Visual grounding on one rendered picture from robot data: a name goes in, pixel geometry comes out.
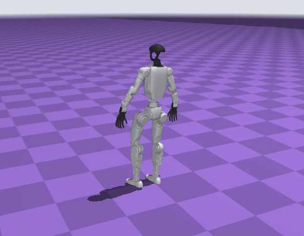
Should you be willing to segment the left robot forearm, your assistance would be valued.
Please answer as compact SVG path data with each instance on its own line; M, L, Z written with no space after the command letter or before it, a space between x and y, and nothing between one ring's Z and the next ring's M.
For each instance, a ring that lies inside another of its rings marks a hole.
M121 102L121 106L122 107L122 112L126 112L127 111L127 107L130 103L130 101L133 99L133 96L131 95L133 91L133 86L131 86L124 98L124 100Z

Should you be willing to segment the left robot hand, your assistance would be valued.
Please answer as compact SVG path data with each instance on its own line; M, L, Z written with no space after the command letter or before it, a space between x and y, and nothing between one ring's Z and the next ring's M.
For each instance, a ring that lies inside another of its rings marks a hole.
M122 127L124 128L123 120L125 120L125 122L126 122L126 124L127 124L127 120L126 120L126 118L125 118L126 112L122 112L122 107L120 107L119 112L120 112L120 114L117 116L117 120L116 120L115 125L116 125L116 127L122 129ZM122 125L122 127L121 127L121 125Z

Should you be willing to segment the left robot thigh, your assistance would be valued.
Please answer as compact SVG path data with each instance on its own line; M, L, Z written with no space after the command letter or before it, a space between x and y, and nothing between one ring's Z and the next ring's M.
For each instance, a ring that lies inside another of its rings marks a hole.
M139 143L142 132L143 132L143 125L148 122L150 114L145 112L138 112L135 114L135 117L132 122L131 127L131 146L137 146L139 149L138 154L143 152L143 146Z

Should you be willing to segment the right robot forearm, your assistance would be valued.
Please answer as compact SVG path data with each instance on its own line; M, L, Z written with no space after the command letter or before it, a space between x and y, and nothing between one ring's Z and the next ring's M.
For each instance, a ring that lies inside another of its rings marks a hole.
M178 91L177 89L174 92L171 92L170 95L172 97L172 103L173 103L173 107L177 107L178 106Z

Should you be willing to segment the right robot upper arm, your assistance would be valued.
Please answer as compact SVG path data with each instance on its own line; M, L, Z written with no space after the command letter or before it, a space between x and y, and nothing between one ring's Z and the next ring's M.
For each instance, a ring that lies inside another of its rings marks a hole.
M176 90L174 77L173 77L173 70L170 67L167 67L168 75L167 75L167 82L169 86L167 87L168 92L174 92Z

